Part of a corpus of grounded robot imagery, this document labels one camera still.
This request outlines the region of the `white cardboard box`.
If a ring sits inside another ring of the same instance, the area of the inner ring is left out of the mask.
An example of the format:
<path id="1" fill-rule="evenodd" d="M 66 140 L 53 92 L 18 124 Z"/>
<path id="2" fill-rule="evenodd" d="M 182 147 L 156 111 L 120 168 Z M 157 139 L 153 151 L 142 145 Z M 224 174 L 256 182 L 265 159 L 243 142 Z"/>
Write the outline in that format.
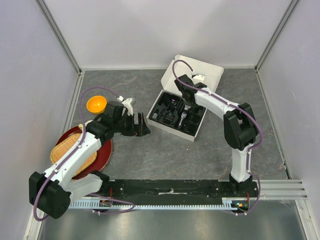
<path id="1" fill-rule="evenodd" d="M 207 109 L 183 100 L 176 77 L 188 85 L 206 85 L 217 90 L 224 68 L 197 59 L 176 55 L 161 78 L 162 90 L 147 114 L 147 123 L 189 141 L 195 141 Z"/>

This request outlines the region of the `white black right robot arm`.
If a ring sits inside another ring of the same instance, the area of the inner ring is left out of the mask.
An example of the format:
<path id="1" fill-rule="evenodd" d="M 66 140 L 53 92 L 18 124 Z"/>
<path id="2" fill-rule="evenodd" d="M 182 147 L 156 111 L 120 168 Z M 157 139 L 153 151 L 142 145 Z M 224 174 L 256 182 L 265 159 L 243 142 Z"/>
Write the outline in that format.
<path id="1" fill-rule="evenodd" d="M 186 74 L 174 83 L 187 105 L 204 107 L 223 121 L 224 138 L 232 148 L 229 191 L 235 197 L 242 196 L 247 191 L 245 182 L 251 177 L 251 150 L 261 132 L 251 105 L 229 101 L 201 82 L 193 84 Z"/>

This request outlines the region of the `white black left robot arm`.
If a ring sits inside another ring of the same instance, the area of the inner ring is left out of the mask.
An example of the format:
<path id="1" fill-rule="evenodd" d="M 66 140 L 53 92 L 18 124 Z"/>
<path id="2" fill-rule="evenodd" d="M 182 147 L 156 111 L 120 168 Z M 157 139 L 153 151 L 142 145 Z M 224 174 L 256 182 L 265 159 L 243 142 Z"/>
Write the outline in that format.
<path id="1" fill-rule="evenodd" d="M 80 137 L 57 163 L 43 173 L 35 171 L 29 177 L 29 202 L 37 221 L 42 221 L 37 215 L 38 210 L 58 219 L 74 201 L 93 193 L 99 197 L 109 193 L 110 185 L 106 182 L 109 178 L 97 170 L 78 180 L 72 178 L 114 134 L 128 137 L 150 134 L 142 112 L 138 113 L 138 122 L 135 123 L 134 103 L 133 98 L 107 103 L 103 113 L 83 124 Z"/>

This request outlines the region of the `black silver hair clipper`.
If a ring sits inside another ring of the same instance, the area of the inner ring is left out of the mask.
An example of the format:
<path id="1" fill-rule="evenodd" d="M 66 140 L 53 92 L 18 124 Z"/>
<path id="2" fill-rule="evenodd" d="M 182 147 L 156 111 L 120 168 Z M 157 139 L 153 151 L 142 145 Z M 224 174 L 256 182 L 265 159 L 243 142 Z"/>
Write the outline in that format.
<path id="1" fill-rule="evenodd" d="M 186 117 L 188 116 L 188 113 L 189 113 L 190 109 L 191 109 L 191 106 L 189 106 L 189 105 L 185 105 L 184 106 L 184 109 L 182 110 L 182 113 L 181 113 L 181 116 L 180 116 L 178 127 L 182 126 L 182 123 L 186 119 Z"/>

